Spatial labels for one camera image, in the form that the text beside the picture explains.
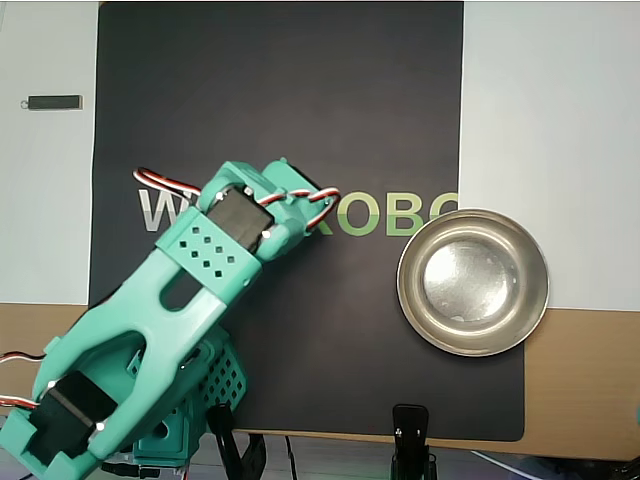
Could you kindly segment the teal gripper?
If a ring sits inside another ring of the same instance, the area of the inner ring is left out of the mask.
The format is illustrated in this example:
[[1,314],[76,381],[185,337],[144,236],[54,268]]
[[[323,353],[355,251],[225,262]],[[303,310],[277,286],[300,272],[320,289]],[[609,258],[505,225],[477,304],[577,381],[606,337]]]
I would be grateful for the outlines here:
[[289,242],[308,237],[325,215],[325,199],[318,194],[289,195]]

